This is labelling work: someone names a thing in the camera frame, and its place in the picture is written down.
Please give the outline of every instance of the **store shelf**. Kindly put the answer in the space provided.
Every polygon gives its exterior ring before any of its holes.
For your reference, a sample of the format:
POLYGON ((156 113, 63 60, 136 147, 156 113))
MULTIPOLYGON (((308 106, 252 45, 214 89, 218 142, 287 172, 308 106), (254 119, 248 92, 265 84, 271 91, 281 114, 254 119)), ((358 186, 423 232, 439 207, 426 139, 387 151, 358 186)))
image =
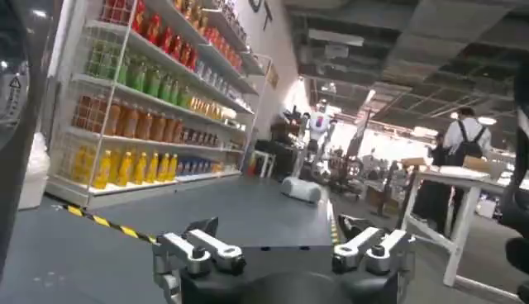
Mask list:
POLYGON ((185 19, 170 0, 149 0, 145 5, 160 15, 162 20, 193 45, 200 56, 222 74, 229 84, 243 93, 257 94, 230 62, 185 19))
MULTIPOLYGON (((110 88, 112 86, 112 80, 95 78, 95 77, 92 77, 92 76, 88 76, 86 74, 76 74, 73 77, 73 80, 74 81, 78 81, 78 82, 90 83, 92 85, 97 85, 97 86, 100 86, 100 87, 103 87, 103 88, 110 88)), ((189 109, 186 109, 184 107, 175 106, 172 103, 168 103, 168 102, 166 102, 164 100, 161 100, 159 98, 152 97, 151 95, 145 94, 145 93, 140 92, 140 91, 137 91, 134 88, 129 88, 126 85, 123 85, 121 83, 116 83, 116 92, 120 96, 125 95, 125 96, 128 96, 128 97, 135 98, 135 100, 138 101, 138 102, 144 102, 145 106, 152 107, 152 106, 156 105, 157 107, 163 107, 163 108, 169 109, 170 111, 174 111, 175 113, 184 114, 187 117, 192 117, 192 118, 197 119, 199 121, 204 121, 204 122, 206 122, 206 123, 208 123, 210 125, 220 126, 221 128, 229 130, 229 131, 235 131, 235 132, 244 133, 243 130, 237 129, 234 126, 229 126, 229 125, 223 123, 222 121, 218 121, 218 120, 209 118, 207 116, 204 116, 202 114, 193 112, 193 111, 191 111, 189 109)))
POLYGON ((216 27, 233 50, 237 52, 246 51, 246 43, 239 38, 221 10, 206 8, 203 9, 203 12, 207 14, 207 24, 216 27))
MULTIPOLYGON (((87 23, 86 27, 98 28, 100 31, 111 32, 115 35, 122 37, 125 37, 127 31, 126 26, 119 26, 116 24, 102 21, 90 21, 89 23, 87 23)), ((136 33, 135 31, 130 32, 128 43, 130 44, 130 46, 132 46, 134 50, 141 52, 147 58, 155 61, 160 66, 163 66, 164 69, 166 69, 167 71, 170 71, 184 78, 184 81, 187 81, 189 85, 196 88, 198 91, 200 91, 200 93, 204 94, 205 96, 215 100, 216 102, 222 104, 225 107, 233 109, 235 112, 253 114, 253 111, 251 111, 251 109, 242 106, 238 102, 230 99, 228 96, 220 92, 211 84, 203 81, 193 71, 188 69, 186 66, 182 65, 177 60, 173 59, 171 56, 167 55, 158 46, 153 45, 147 39, 143 38, 140 34, 136 33)))
MULTIPOLYGON (((80 138, 84 138, 87 140, 99 140, 101 137, 100 134, 94 133, 91 131, 86 131, 80 128, 76 127, 69 127, 67 130, 68 133, 75 135, 80 138)), ((159 141, 153 141, 153 140, 140 140, 137 138, 128 138, 128 137, 122 137, 122 136, 109 136, 109 135, 103 135, 102 136, 104 140, 106 141, 112 141, 112 142, 122 142, 127 144, 137 144, 137 145, 150 145, 150 146, 159 146, 159 147, 171 147, 176 150, 194 150, 194 151, 211 151, 211 152, 220 152, 220 153, 238 153, 241 154, 242 150, 233 150, 233 149, 224 149, 224 148, 217 148, 217 147, 208 147, 203 145, 180 145, 180 144, 172 144, 172 143, 166 143, 166 142, 159 142, 159 141)))
POLYGON ((245 67, 245 71, 248 74, 265 76, 263 66, 259 63, 257 58, 251 52, 240 52, 239 55, 241 56, 242 64, 245 67))
POLYGON ((177 177, 176 180, 178 183, 191 183, 191 182, 197 182, 197 181, 204 180, 204 179, 225 178, 228 176, 239 175, 239 174, 241 174, 241 171, 239 170, 230 170, 230 171, 217 172, 217 173, 204 173, 204 174, 181 176, 181 177, 177 177))
POLYGON ((145 5, 156 12, 166 25, 170 26, 191 45, 207 45, 209 43, 174 7, 172 0, 148 0, 145 1, 145 5))

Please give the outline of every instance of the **metal gripper jaw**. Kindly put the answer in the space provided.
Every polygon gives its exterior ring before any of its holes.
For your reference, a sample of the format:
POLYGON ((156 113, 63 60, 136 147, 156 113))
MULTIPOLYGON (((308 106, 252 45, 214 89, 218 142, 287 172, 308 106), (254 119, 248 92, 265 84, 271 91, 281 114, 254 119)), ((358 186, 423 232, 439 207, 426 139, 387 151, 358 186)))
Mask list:
POLYGON ((339 216, 338 222, 348 241, 334 247, 332 267, 336 273, 356 270, 362 262, 365 270, 375 275, 413 270, 416 239, 406 231, 386 231, 350 216, 339 216))
MULTIPOLYGON (((216 233, 216 219, 201 224, 203 229, 216 233)), ((238 275, 246 266, 241 248, 225 244, 199 229, 186 230, 182 236, 167 233, 156 241, 158 244, 153 245, 154 280, 164 290, 169 304, 181 303, 179 271, 200 278, 207 276, 213 267, 223 273, 238 275)))

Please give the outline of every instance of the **white wall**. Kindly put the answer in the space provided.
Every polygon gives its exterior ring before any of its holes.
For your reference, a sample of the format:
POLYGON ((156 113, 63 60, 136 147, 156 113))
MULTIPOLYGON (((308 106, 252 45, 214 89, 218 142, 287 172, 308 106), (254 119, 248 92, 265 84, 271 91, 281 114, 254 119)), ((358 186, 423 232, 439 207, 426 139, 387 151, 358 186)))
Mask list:
MULTIPOLYGON (((255 127, 259 129, 259 138, 269 138, 269 127, 283 109, 291 110, 293 105, 297 105, 300 111, 306 112, 309 106, 303 83, 298 81, 296 57, 282 1, 262 0, 257 13, 252 9, 250 2, 258 3, 259 0, 236 0, 239 22, 248 34, 247 43, 254 53, 272 58, 279 75, 276 89, 266 83, 255 122, 255 127), (273 20, 268 21, 263 31, 266 20, 265 2, 268 3, 273 20)), ((264 77, 252 80, 257 88, 262 88, 264 77)))

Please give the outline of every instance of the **humanoid robot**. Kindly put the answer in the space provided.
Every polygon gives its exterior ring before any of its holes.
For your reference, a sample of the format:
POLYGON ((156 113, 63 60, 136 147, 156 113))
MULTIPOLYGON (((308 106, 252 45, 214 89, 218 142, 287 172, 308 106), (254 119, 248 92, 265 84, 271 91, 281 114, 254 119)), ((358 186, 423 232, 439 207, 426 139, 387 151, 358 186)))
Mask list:
POLYGON ((319 107, 312 115, 305 113, 298 133, 298 155, 292 175, 283 181, 281 192, 306 202, 318 203, 325 197, 325 190, 320 187, 323 178, 318 168, 325 148, 331 141, 337 120, 325 112, 325 105, 319 107), (305 145, 303 139, 309 132, 310 140, 305 145), (325 136, 321 145, 320 139, 325 136))

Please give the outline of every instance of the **white table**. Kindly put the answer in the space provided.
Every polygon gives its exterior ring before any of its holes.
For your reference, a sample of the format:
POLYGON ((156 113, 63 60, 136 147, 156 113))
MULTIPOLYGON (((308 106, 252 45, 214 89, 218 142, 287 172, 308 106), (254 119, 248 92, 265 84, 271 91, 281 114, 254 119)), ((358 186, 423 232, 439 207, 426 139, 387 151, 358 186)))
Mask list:
POLYGON ((404 220, 401 225, 401 229, 406 230, 408 225, 413 225, 418 228, 421 232, 428 235, 434 243, 444 247, 450 253, 450 259, 446 266, 445 275, 443 277, 443 283, 447 286, 453 287, 455 282, 461 283, 471 287, 478 287, 485 289, 489 292, 497 293, 499 295, 518 300, 516 294, 506 292, 502 289, 492 287, 469 278, 464 278, 457 275, 457 268, 461 261, 461 255, 465 248, 465 243, 469 235, 470 226, 472 219, 474 218, 474 211, 478 205, 479 195, 482 190, 492 193, 502 193, 504 186, 491 181, 487 177, 478 176, 462 176, 454 173, 443 173, 435 171, 417 172, 417 178, 412 185, 412 191, 408 205, 404 213, 404 220), (417 198, 417 190, 421 180, 430 180, 438 183, 444 183, 465 190, 465 197, 461 202, 461 207, 458 213, 458 217, 455 220, 455 227, 452 231, 451 240, 445 236, 440 235, 435 230, 431 229, 426 223, 418 221, 412 216, 413 206, 417 198))
POLYGON ((261 166, 261 178, 267 177, 269 178, 272 176, 272 171, 274 170, 275 165, 275 155, 274 154, 268 154, 263 151, 254 150, 253 153, 254 158, 255 157, 262 157, 263 158, 263 164, 261 166), (270 166, 268 168, 268 173, 266 170, 266 167, 268 166, 268 162, 270 162, 270 166))

